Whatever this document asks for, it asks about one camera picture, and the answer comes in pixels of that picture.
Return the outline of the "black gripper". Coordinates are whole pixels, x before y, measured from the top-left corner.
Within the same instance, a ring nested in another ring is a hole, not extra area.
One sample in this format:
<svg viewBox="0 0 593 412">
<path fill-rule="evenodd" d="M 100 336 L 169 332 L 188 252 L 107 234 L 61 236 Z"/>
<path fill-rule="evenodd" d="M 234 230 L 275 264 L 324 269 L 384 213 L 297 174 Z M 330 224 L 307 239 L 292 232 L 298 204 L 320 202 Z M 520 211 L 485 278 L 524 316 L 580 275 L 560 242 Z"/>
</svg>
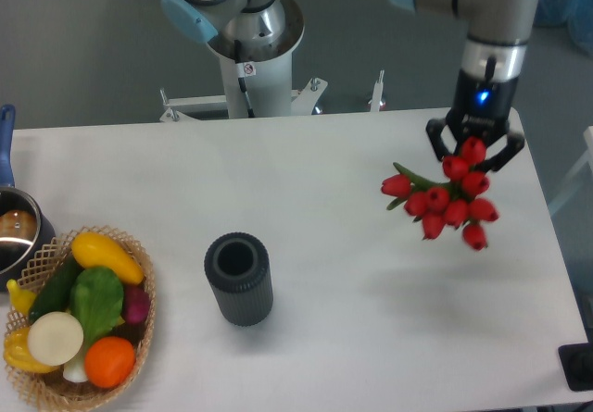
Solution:
<svg viewBox="0 0 593 412">
<path fill-rule="evenodd" d="M 446 118 L 430 119 L 425 127 L 435 157 L 443 161 L 446 156 L 457 156 L 470 137 L 480 138 L 486 146 L 497 142 L 510 129 L 509 114 L 518 85 L 518 78 L 509 81 L 484 81 L 461 70 L 458 75 L 453 104 Z M 448 126 L 457 142 L 450 151 L 442 137 Z M 524 148 L 525 138 L 512 131 L 506 136 L 506 145 L 495 155 L 476 166 L 478 171 L 498 172 Z"/>
</svg>

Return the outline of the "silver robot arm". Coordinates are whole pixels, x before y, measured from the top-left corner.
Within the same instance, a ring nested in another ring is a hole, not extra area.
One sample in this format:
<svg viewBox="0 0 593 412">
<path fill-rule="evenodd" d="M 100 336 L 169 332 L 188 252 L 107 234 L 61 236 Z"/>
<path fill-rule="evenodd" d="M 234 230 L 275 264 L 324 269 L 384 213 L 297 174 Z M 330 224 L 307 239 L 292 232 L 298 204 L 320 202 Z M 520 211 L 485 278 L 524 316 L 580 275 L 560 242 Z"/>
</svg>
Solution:
<svg viewBox="0 0 593 412">
<path fill-rule="evenodd" d="M 524 147 L 508 117 L 524 62 L 538 0 L 389 0 L 410 11 L 442 12 L 468 22 L 453 103 L 426 127 L 438 158 L 448 149 L 443 130 L 458 144 L 471 137 L 504 147 L 484 159 L 497 171 Z M 203 44 L 220 61 L 227 111 L 233 119 L 310 114 L 324 87 L 292 89 L 292 54 L 304 33 L 294 0 L 160 0 L 173 27 Z"/>
</svg>

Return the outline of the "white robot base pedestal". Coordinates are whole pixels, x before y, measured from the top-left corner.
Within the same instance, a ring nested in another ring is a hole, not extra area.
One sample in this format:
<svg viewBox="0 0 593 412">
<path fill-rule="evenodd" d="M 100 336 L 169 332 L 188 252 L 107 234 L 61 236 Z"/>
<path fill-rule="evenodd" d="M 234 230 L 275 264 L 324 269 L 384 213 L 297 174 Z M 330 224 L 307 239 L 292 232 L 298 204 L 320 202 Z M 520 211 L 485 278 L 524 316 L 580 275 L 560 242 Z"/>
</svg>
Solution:
<svg viewBox="0 0 593 412">
<path fill-rule="evenodd" d="M 224 94 L 169 99 L 160 91 L 161 122 L 205 119 L 223 112 L 228 119 L 320 115 L 320 100 L 329 82 L 312 77 L 299 89 L 293 87 L 293 54 L 272 60 L 237 63 L 220 56 Z"/>
</svg>

